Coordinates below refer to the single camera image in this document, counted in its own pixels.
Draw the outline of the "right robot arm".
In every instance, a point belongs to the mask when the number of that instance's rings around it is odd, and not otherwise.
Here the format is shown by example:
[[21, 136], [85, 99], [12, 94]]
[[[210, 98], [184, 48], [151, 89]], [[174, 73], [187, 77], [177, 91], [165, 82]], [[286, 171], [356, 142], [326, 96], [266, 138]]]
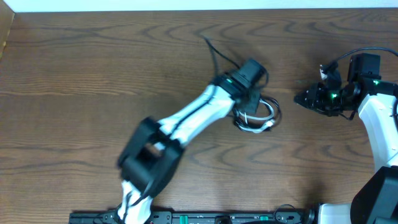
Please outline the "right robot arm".
[[345, 111], [351, 112], [348, 120], [359, 116], [373, 154], [374, 175], [352, 202], [320, 205], [317, 223], [397, 223], [397, 84], [382, 80], [376, 50], [364, 47], [347, 53], [346, 86], [338, 60], [333, 60], [321, 65], [321, 82], [294, 97], [296, 104], [328, 117]]

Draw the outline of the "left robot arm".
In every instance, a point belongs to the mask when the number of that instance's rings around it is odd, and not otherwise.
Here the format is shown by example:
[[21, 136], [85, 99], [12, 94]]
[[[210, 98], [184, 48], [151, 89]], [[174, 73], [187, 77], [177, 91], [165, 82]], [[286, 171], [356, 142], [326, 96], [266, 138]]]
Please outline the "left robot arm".
[[142, 120], [119, 156], [123, 199], [118, 223], [145, 223], [153, 199], [165, 189], [186, 146], [215, 121], [226, 117], [258, 86], [267, 70], [249, 59], [236, 70], [217, 74], [205, 91], [179, 112], [158, 121]]

